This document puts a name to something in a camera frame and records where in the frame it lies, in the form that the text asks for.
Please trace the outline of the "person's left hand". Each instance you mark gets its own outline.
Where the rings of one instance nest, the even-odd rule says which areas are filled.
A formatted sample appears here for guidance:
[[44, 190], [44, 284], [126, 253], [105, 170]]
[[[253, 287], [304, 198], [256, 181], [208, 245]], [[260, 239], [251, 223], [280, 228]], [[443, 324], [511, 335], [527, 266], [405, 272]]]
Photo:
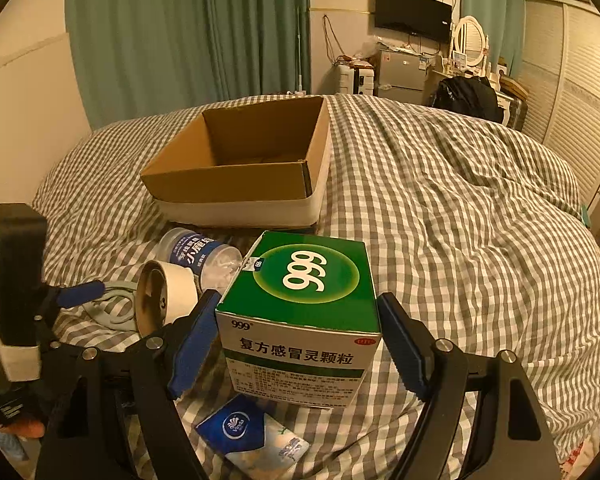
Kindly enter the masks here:
[[30, 415], [21, 414], [6, 426], [0, 424], [0, 432], [26, 439], [39, 439], [45, 434], [45, 425]]

